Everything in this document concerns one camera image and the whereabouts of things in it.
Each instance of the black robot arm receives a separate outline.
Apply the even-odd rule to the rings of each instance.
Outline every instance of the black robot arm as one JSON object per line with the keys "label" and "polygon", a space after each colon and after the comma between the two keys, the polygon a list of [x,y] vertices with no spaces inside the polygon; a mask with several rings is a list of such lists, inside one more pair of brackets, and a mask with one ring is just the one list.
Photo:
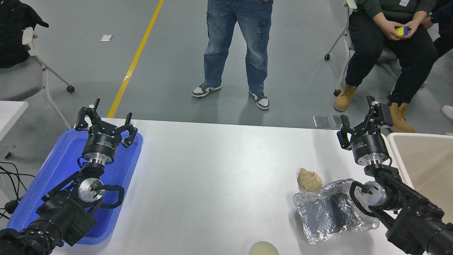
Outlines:
{"label": "black robot arm", "polygon": [[[41,198],[44,203],[36,210],[37,220],[19,232],[14,229],[0,231],[0,255],[48,255],[55,247],[61,247],[63,241],[73,246],[97,223],[93,215],[98,209],[113,209],[122,204],[124,188],[103,184],[99,178],[105,165],[114,161],[118,144],[127,148],[133,143],[137,128],[130,122],[131,113],[121,127],[102,121],[96,112],[98,104],[99,99],[93,107],[81,108],[75,126],[77,131],[89,132],[79,157],[87,162],[78,162],[79,171]],[[91,119],[90,127],[85,116]],[[124,140],[123,131],[129,132]],[[104,204],[105,191],[118,192],[114,204]]]}
{"label": "black robot arm", "polygon": [[[383,164],[389,153],[380,130],[392,125],[390,111],[373,97],[367,100],[370,110],[365,120],[350,128],[342,115],[343,126],[337,133],[341,147],[352,150],[356,163],[375,179],[365,184],[354,181],[349,191],[352,200],[364,214],[378,218],[388,229],[387,240],[405,253],[452,255],[453,225],[442,222],[444,212],[404,184],[397,168]],[[361,191],[360,200],[356,188]],[[396,218],[385,211],[393,211]]]}

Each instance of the white paper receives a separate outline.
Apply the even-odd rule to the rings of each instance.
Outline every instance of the white paper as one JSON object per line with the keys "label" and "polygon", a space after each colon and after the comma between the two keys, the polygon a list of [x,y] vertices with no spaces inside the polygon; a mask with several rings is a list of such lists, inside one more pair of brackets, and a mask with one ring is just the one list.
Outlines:
{"label": "white paper", "polygon": [[105,34],[102,36],[100,41],[101,42],[110,42],[110,40],[112,39],[112,36],[113,36],[112,34]]}

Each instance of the cargo pocket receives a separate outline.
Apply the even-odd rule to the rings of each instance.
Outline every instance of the cargo pocket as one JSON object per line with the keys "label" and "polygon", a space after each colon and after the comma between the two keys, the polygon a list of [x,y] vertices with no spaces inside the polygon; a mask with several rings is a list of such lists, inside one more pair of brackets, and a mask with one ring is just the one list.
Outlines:
{"label": "cargo pocket", "polygon": [[208,18],[208,13],[206,12],[207,37],[209,39],[211,39],[211,37],[209,36],[209,22],[207,21],[207,18]]}
{"label": "cargo pocket", "polygon": [[269,41],[269,31],[270,31],[270,24],[269,21],[267,24],[258,25],[255,44],[253,45],[253,49],[261,49],[266,47]]}

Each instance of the aluminum foil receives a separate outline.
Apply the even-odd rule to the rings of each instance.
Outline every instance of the aluminum foil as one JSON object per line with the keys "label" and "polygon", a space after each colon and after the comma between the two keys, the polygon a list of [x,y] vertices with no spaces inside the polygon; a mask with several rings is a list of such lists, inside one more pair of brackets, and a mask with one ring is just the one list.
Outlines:
{"label": "aluminum foil", "polygon": [[379,220],[363,214],[349,196],[353,181],[334,181],[317,192],[293,196],[294,206],[302,218],[304,233],[310,244],[325,241],[336,233],[366,231],[379,226]]}

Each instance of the white chair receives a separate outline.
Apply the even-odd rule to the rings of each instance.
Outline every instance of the white chair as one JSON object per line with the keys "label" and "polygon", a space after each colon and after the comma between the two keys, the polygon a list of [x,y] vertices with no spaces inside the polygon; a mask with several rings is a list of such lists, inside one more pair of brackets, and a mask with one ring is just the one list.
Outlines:
{"label": "white chair", "polygon": [[[344,62],[342,71],[340,73],[340,77],[338,78],[338,82],[337,82],[337,86],[335,88],[335,91],[333,92],[334,96],[338,96],[341,93],[342,82],[343,82],[344,77],[345,77],[347,64],[349,63],[349,59],[351,58],[351,52],[350,51],[354,50],[354,45],[352,44],[351,38],[349,36],[348,27],[349,27],[349,15],[351,14],[352,10],[357,9],[357,5],[356,5],[354,0],[346,0],[346,1],[344,1],[343,6],[345,7],[346,13],[347,13],[347,15],[346,15],[346,23],[345,23],[340,35],[337,37],[337,39],[335,40],[333,45],[330,47],[330,50],[324,56],[324,60],[329,61],[330,60],[331,51],[333,50],[333,48],[335,47],[335,45],[337,44],[337,42],[340,39],[343,40],[343,43],[344,43],[344,46],[345,46],[345,49],[346,49],[346,60]],[[395,74],[395,72],[393,70],[391,70],[391,68],[388,65],[383,64],[383,63],[388,63],[388,62],[395,62],[397,60],[398,60],[398,58],[396,57],[395,53],[393,53],[388,48],[384,47],[383,50],[382,50],[381,56],[376,61],[376,65],[379,65],[386,72],[388,72],[392,77],[397,79],[399,74],[398,75]]]}
{"label": "white chair", "polygon": [[33,28],[26,28],[22,37],[22,44],[30,50],[29,44],[32,43],[36,56],[30,56],[26,61],[18,63],[13,67],[0,69],[0,100],[23,101],[35,95],[41,89],[45,89],[47,100],[63,121],[66,129],[71,129],[71,125],[69,125],[50,96],[49,73],[52,72],[60,78],[67,85],[66,90],[68,92],[74,92],[75,88],[42,60],[36,45],[37,37],[38,35],[33,31]]}

